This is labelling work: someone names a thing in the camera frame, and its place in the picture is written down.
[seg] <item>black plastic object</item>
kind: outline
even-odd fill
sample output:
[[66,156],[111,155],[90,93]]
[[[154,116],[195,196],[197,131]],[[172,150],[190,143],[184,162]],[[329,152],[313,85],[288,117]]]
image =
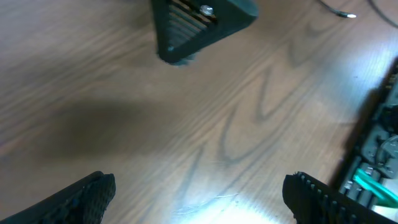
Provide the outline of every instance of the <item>black plastic object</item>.
[[303,172],[286,175],[282,195],[297,223],[395,223]]
[[[209,7],[203,13],[201,7]],[[257,17],[252,0],[152,0],[159,57],[184,64],[200,49],[247,26]]]
[[115,193],[114,175],[97,171],[0,224],[100,224]]
[[398,105],[386,106],[381,115],[381,122],[390,133],[398,134]]

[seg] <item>wooden table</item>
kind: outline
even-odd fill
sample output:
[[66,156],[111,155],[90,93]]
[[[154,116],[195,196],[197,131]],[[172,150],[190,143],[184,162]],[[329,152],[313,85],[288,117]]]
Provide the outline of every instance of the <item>wooden table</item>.
[[0,0],[0,219],[101,170],[117,185],[103,223],[292,223],[285,175],[329,181],[398,29],[364,0],[331,2],[357,19],[257,3],[178,68],[155,54],[148,0]]

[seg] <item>metal screw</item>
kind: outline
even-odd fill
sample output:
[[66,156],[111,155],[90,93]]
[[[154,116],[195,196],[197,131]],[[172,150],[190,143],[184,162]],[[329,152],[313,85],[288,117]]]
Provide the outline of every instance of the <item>metal screw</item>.
[[365,173],[367,173],[368,175],[372,175],[372,172],[373,172],[373,168],[372,167],[366,168]]
[[344,185],[344,188],[349,190],[351,189],[351,187],[353,186],[353,182],[352,181],[347,181],[346,184]]
[[207,5],[200,6],[200,12],[205,16],[213,15],[213,8]]

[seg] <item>cable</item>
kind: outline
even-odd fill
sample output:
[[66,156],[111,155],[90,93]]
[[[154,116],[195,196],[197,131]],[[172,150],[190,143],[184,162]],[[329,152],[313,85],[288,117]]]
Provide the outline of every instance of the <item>cable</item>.
[[368,0],[369,4],[371,5],[371,7],[373,8],[373,10],[375,10],[375,12],[387,23],[389,23],[390,25],[392,25],[395,28],[398,28],[398,23],[394,22],[393,20],[391,20],[390,18],[388,18],[380,9],[379,7],[376,5],[376,3],[374,3],[374,0]]
[[[343,18],[356,18],[355,14],[352,13],[348,13],[348,12],[343,12],[340,10],[337,10],[333,7],[330,7],[328,4],[326,4],[325,2],[323,2],[322,0],[318,0],[318,2],[322,5],[325,6],[327,9],[329,9],[329,11],[331,11],[332,13],[336,14],[336,16],[340,16]],[[392,25],[395,28],[398,28],[398,23],[394,22],[392,19],[388,18],[381,10],[380,8],[376,5],[376,3],[374,3],[374,0],[368,0],[369,4],[371,5],[371,7],[373,8],[373,10],[388,24]]]
[[336,16],[340,16],[340,17],[343,17],[343,18],[356,18],[355,14],[337,10],[337,9],[335,9],[333,7],[330,7],[328,4],[324,3],[322,0],[318,0],[318,2],[321,5],[325,6],[327,9],[329,9],[329,11],[331,11],[334,14],[336,14]]

